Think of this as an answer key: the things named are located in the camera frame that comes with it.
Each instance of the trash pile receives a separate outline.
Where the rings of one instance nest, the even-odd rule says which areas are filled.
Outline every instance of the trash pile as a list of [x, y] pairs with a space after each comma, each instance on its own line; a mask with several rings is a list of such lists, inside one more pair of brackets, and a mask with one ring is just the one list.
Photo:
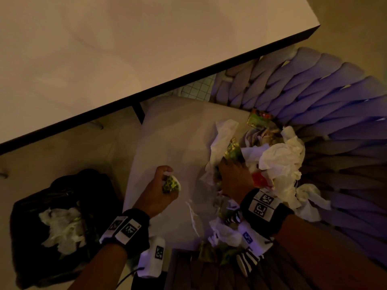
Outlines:
[[50, 227], [50, 236], [43, 246], [48, 248], [57, 244], [61, 254], [69, 255], [86, 245], [81, 214], [76, 208], [47, 209], [39, 214], [39, 218]]
[[210, 160], [201, 177], [202, 181], [217, 187], [218, 195], [214, 201], [216, 218], [210, 222], [214, 234], [202, 242], [199, 259], [223, 265], [235, 256], [245, 276], [263, 258], [274, 239], [266, 239], [252, 230], [243, 220], [239, 205], [222, 195], [217, 165], [223, 157], [245, 162], [254, 185], [275, 194], [302, 219], [318, 222], [321, 218], [315, 206], [331, 209], [330, 201], [321, 197], [315, 185], [298, 187], [305, 145], [291, 126], [281, 130], [273, 119], [272, 115], [253, 109], [247, 121], [252, 128], [240, 141], [234, 137], [238, 122], [231, 119], [216, 122], [218, 135], [211, 144]]

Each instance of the floor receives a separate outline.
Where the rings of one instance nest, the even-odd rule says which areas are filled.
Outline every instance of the floor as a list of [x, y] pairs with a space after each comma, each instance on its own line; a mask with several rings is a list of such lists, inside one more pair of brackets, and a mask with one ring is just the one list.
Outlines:
[[[361, 66], [387, 83], [387, 0], [308, 0], [321, 27], [299, 44], [339, 56]], [[208, 100], [214, 77], [193, 82], [181, 89], [181, 96]], [[177, 95], [174, 90], [163, 95]], [[143, 102], [146, 111], [151, 99]], [[103, 130], [84, 124], [50, 138], [0, 156], [0, 268], [2, 289], [13, 290], [9, 216], [15, 201], [44, 189], [63, 175], [93, 167], [107, 173], [123, 199], [141, 125], [131, 107], [98, 120]], [[129, 289], [128, 279], [121, 289]], [[67, 289], [69, 283], [49, 287]]]

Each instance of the cable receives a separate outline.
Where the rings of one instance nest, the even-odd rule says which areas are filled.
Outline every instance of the cable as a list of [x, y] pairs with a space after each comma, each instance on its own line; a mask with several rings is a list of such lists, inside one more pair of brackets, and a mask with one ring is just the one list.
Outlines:
[[116, 289], [122, 284], [122, 282], [124, 282], [129, 276], [133, 275], [135, 272], [137, 271], [141, 271], [142, 269], [144, 268], [138, 268], [138, 269], [135, 269], [133, 272], [131, 272], [130, 274], [127, 274], [117, 285]]

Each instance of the black garbage bag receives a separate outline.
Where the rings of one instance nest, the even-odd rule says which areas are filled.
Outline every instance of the black garbage bag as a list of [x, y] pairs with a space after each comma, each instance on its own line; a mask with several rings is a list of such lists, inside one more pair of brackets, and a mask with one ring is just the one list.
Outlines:
[[[70, 255], [57, 246], [44, 247], [50, 232], [39, 213], [47, 209], [76, 207], [82, 217], [86, 245]], [[14, 204], [10, 218], [12, 259], [20, 289], [47, 287], [75, 279], [100, 249], [99, 238], [122, 212], [110, 179], [87, 169], [64, 176], [51, 186]]]

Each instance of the hand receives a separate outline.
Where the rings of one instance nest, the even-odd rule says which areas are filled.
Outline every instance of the hand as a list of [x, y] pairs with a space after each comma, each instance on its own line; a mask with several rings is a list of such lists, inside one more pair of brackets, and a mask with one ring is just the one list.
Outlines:
[[141, 209], [148, 214], [151, 219], [160, 214], [179, 196], [178, 190], [171, 191], [170, 193], [162, 193], [161, 187], [163, 181], [167, 179], [164, 172], [173, 172], [173, 169], [169, 166], [157, 167], [153, 180], [149, 182], [133, 206], [133, 208]]
[[255, 188], [253, 178], [246, 164], [223, 158], [219, 164], [222, 176], [223, 194], [228, 195], [239, 205], [244, 197]]

